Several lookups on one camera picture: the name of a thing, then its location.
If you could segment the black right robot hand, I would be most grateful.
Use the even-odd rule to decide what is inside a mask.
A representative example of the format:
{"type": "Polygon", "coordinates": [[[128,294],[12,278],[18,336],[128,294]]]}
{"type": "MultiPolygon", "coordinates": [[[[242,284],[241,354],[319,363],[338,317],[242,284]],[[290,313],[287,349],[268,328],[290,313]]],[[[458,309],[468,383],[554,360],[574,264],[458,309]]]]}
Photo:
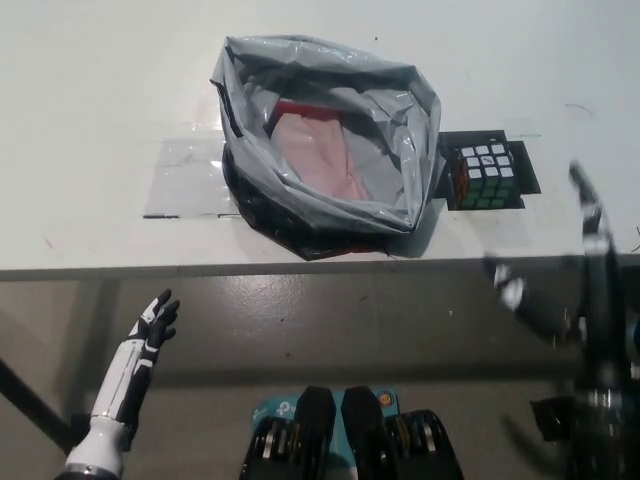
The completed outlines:
{"type": "Polygon", "coordinates": [[[561,314],[549,297],[496,257],[485,257],[484,268],[502,305],[538,337],[560,342],[580,337],[589,350],[618,353],[626,347],[627,327],[613,235],[604,205],[576,160],[569,177],[579,197],[584,249],[577,313],[561,314]]]}

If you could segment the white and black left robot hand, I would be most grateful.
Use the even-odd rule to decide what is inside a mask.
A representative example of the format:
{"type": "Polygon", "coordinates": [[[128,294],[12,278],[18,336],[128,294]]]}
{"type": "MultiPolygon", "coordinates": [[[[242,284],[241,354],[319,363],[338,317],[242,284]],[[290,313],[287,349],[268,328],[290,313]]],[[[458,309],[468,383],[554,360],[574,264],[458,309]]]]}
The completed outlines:
{"type": "Polygon", "coordinates": [[[164,290],[154,298],[120,343],[104,376],[91,416],[123,425],[137,421],[163,344],[176,334],[179,300],[164,290]]]}

